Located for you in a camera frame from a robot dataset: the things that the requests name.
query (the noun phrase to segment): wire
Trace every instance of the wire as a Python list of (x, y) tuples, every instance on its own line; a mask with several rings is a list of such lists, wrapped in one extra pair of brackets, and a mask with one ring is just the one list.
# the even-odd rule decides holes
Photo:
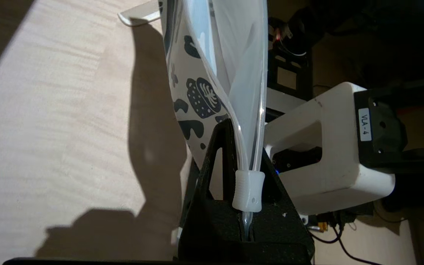
[[(338, 232), (336, 231), (336, 228), (333, 227), (333, 231), (335, 232), (335, 234), (338, 235)], [(364, 260), (361, 258), (357, 258), (353, 255), (351, 255), (350, 253), (348, 253), (348, 251), (346, 250), (345, 246), (343, 245), (343, 242), (341, 241), (341, 238), (338, 238), (338, 241), (340, 242), (341, 248), (343, 249), (343, 251), (345, 252), (346, 255), (348, 255), (348, 257), (352, 258), (353, 260), (362, 262), (362, 263), (366, 263), (366, 264), (372, 264), (372, 265), (381, 265), (380, 263), (375, 263), (372, 261), (368, 261), (368, 260)]]
[(407, 218), (403, 218), (402, 220), (398, 220), (398, 221), (390, 221), (390, 220), (387, 220), (386, 218), (382, 217), (382, 216), (378, 213), (378, 211), (377, 211), (377, 209), (375, 208), (375, 206), (374, 206), (374, 212), (375, 212), (375, 214), (376, 214), (379, 218), (381, 218), (383, 221), (386, 221), (387, 223), (402, 223), (403, 221), (408, 220)]
[(353, 231), (358, 230), (358, 227), (356, 226), (356, 223), (355, 223), (355, 222), (348, 223), (348, 226), (349, 226), (349, 227), (351, 228), (351, 230), (353, 230)]
[[(406, 221), (406, 220), (409, 220), (410, 218), (403, 218), (402, 220), (399, 220), (399, 221), (390, 221), (390, 220), (387, 220), (386, 218), (383, 218), (380, 214), (379, 214), (379, 212), (377, 211), (377, 209), (375, 208), (375, 204), (374, 204), (374, 212), (375, 212), (375, 214), (377, 215), (377, 216), (379, 216), (379, 218), (381, 218), (382, 219), (382, 221), (385, 221), (385, 222), (387, 222), (387, 223), (401, 223), (401, 222), (403, 222), (403, 221)], [(420, 220), (420, 221), (422, 221), (423, 223), (424, 223), (424, 219), (422, 219), (422, 218), (418, 218), (418, 217), (415, 217), (414, 219), (418, 219), (418, 220)]]
[(342, 225), (339, 225), (340, 226), (340, 233), (336, 233), (336, 238), (335, 239), (333, 239), (333, 240), (330, 240), (330, 241), (327, 241), (327, 240), (323, 240), (323, 239), (321, 239), (321, 238), (319, 238), (319, 237), (317, 237), (316, 235), (314, 235), (314, 234), (312, 234), (312, 233), (310, 233), (310, 235), (313, 237), (313, 238), (315, 238), (316, 240), (318, 240), (318, 241), (320, 241), (320, 242), (322, 242), (322, 243), (325, 243), (325, 244), (333, 244), (333, 243), (335, 243), (335, 242), (338, 242), (338, 240), (340, 240), (340, 238), (341, 238), (341, 234), (343, 234), (343, 227), (342, 227)]

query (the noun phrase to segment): white silicone sleeve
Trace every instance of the white silicone sleeve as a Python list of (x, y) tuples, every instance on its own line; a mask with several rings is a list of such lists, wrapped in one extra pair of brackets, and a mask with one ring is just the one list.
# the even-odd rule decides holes
[(235, 194), (232, 206), (243, 212), (257, 213), (261, 211), (261, 191), (263, 190), (264, 173), (237, 170), (235, 177)]

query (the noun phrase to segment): black pattern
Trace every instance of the black pattern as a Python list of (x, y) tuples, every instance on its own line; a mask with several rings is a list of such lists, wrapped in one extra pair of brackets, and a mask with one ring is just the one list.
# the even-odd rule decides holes
[(188, 78), (186, 87), (189, 103), (201, 119), (217, 114), (222, 108), (219, 97), (207, 80), (201, 77), (197, 81)]
[(197, 49), (195, 48), (194, 42), (192, 41), (192, 37), (190, 35), (184, 36), (184, 50), (190, 56), (194, 58), (200, 58), (199, 52), (197, 52)]
[(173, 87), (176, 87), (176, 84), (178, 83), (178, 77), (177, 75), (174, 73), (174, 64), (171, 67), (171, 83), (173, 83)]
[(178, 112), (180, 109), (184, 111), (184, 113), (187, 113), (187, 110), (189, 109), (189, 105), (182, 99), (178, 99), (173, 103), (174, 112)]
[(217, 123), (221, 123), (228, 118), (229, 118), (229, 114), (225, 114), (225, 115), (222, 115), (222, 116), (215, 116), (215, 121)]
[(178, 121), (178, 123), (180, 124), (181, 130), (183, 131), (184, 138), (186, 140), (189, 140), (191, 137), (191, 129), (194, 131), (198, 138), (202, 138), (204, 135), (204, 124), (202, 124), (200, 121)]

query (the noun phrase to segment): white plastic housing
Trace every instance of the white plastic housing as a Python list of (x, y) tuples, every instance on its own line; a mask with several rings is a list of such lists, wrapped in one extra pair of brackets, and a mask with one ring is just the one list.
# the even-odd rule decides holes
[(392, 192), (394, 175), (359, 163), (353, 93), (363, 90), (344, 82), (266, 125), (264, 146), (270, 158), (284, 149), (322, 148), (318, 163), (279, 174), (299, 213), (349, 208)]

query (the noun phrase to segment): label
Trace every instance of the label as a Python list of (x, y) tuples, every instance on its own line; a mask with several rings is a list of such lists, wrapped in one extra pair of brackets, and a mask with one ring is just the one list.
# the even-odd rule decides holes
[(360, 122), (360, 139), (364, 141), (372, 141), (371, 134), (371, 116), (369, 114), (369, 108), (359, 109), (359, 122)]

